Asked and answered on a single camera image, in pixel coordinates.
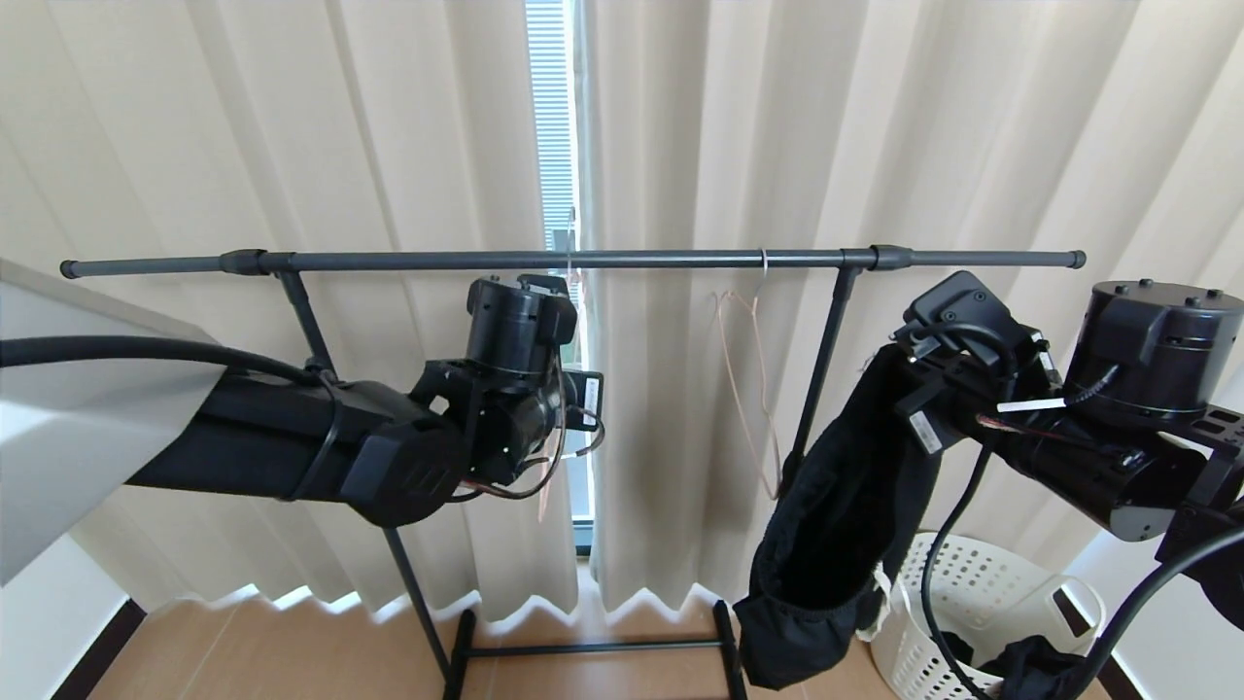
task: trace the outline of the curtain fold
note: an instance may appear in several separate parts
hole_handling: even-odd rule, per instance
[[[585,0],[577,22],[590,246],[1081,247],[1080,271],[975,270],[1062,367],[1097,280],[1244,291],[1244,5]],[[907,303],[949,271],[858,280],[814,438]],[[598,369],[627,383],[605,412],[628,440],[597,461],[607,607],[639,588],[674,606],[693,583],[745,589],[771,504],[740,436],[712,292],[749,296],[759,277],[590,277]],[[782,450],[832,283],[832,271],[774,270],[763,286]],[[763,435],[749,322],[731,315],[730,358]],[[924,527],[958,499],[970,453],[948,455]],[[1096,528],[995,460],[959,531],[1061,568]]]
[[[544,240],[521,2],[53,2],[0,6],[5,256],[537,249]],[[413,387],[460,357],[476,272],[307,275],[343,378]],[[270,279],[83,280],[301,364]],[[536,475],[524,477],[526,481]],[[403,528],[429,601],[498,619],[577,601],[565,477]],[[403,593],[345,506],[122,489],[75,537],[144,608],[254,583],[372,609]]]

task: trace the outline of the perforated plastic basket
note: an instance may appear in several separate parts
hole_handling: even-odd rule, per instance
[[[891,613],[872,640],[872,658],[903,700],[970,700],[942,660],[921,610],[921,573],[933,535],[916,536],[894,584]],[[933,614],[974,649],[973,665],[998,658],[1011,642],[1044,635],[1059,652],[1086,654],[1101,630],[1106,606],[1080,579],[1051,574],[1000,547],[950,536],[934,563]],[[1075,634],[1054,602],[1070,592],[1084,606],[1090,629]],[[964,665],[978,686],[996,695],[1001,678]]]

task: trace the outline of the horizontal bar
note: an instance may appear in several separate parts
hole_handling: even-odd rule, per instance
[[[478,250],[433,252],[269,252],[239,250],[203,257],[147,257],[134,260],[65,260],[61,274],[80,276],[231,271],[368,270],[500,270],[657,269],[657,267],[861,267],[901,269],[912,265],[1059,266],[1079,267],[1080,250],[912,250],[894,245],[806,250]]]
[[[705,649],[720,647],[719,639],[674,639],[669,642],[610,642],[601,644],[550,644],[542,647],[471,648],[470,658],[544,656],[552,654],[601,654],[606,652],[651,652],[657,649]]]

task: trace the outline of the black metal rod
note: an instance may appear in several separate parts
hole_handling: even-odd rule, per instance
[[[299,316],[302,334],[306,336],[307,344],[311,346],[312,363],[320,368],[331,371],[332,374],[337,374],[337,369],[332,367],[332,356],[328,354],[328,343],[323,341],[320,322],[316,321],[315,310],[311,308],[311,297],[307,296],[307,287],[302,283],[302,276],[299,272],[277,272],[276,277],[281,280],[281,286],[285,287],[285,297],[290,300],[294,312]]]
[[[471,658],[544,656],[552,654],[603,654],[608,652],[651,652],[654,649],[705,649],[720,647],[717,639],[671,639],[668,642],[603,642],[595,644],[544,644],[536,647],[494,647],[468,652]]]
[[[475,637],[475,613],[463,610],[458,618],[458,637],[454,638],[454,659],[449,676],[445,679],[445,690],[440,700],[460,700],[463,686],[466,685],[466,664],[470,663],[471,639]]]
[[[830,312],[825,316],[825,331],[821,333],[821,346],[816,352],[816,364],[812,366],[812,379],[807,384],[807,397],[804,398],[804,413],[799,417],[795,441],[782,464],[780,494],[785,494],[790,489],[795,472],[799,470],[800,463],[804,461],[807,438],[812,433],[812,419],[816,418],[816,405],[820,404],[821,390],[825,388],[825,375],[829,374],[830,361],[833,359],[833,346],[838,342],[842,317],[846,316],[851,290],[861,271],[860,267],[843,267],[838,270],[838,276],[833,280],[833,301],[830,303]]]
[[[396,528],[387,527],[384,528],[384,541],[388,542],[389,552],[393,553],[393,563],[397,564],[397,571],[402,574],[402,583],[406,584],[406,592],[411,594],[411,607],[419,615],[423,634],[428,638],[428,647],[432,648],[432,655],[437,658],[437,666],[440,668],[440,675],[445,679],[448,688],[448,684],[454,678],[453,669],[449,666],[449,658],[445,656],[445,648],[440,645],[437,625],[433,624],[432,613],[428,612],[428,602],[423,599],[423,592],[419,591],[419,582],[414,578],[414,569],[411,568],[411,558],[406,556],[406,546],[402,545],[402,536],[398,535]]]
[[[730,625],[730,609],[725,601],[713,604],[713,622],[717,623],[717,639],[722,648],[722,665],[725,668],[725,688],[730,700],[746,700],[748,686],[743,683],[743,666],[739,664],[739,650],[734,647],[734,628]]]
[[[901,269],[911,265],[1056,266],[1079,267],[1085,254],[1025,250],[912,250],[892,245],[802,250],[479,250],[457,252],[267,252],[243,251],[203,257],[148,257],[134,260],[65,260],[61,274],[80,276],[238,271],[363,270],[490,270],[547,269],[572,265],[607,267],[867,267]]]

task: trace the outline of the window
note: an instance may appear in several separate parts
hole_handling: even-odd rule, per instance
[[[540,198],[544,208],[545,247],[578,249],[577,153],[575,142],[575,101],[571,92],[572,7],[571,0],[526,0],[527,52],[531,60],[531,88],[535,101],[536,153],[540,162]],[[566,276],[569,270],[550,270]],[[567,280],[570,296],[578,307],[578,337],[562,349],[566,368],[587,368],[586,326],[590,322],[582,300],[582,280]],[[566,436],[566,453],[585,448],[590,434]],[[592,541],[596,518],[592,456],[567,460],[562,469],[570,479],[571,516],[575,545],[586,553]]]

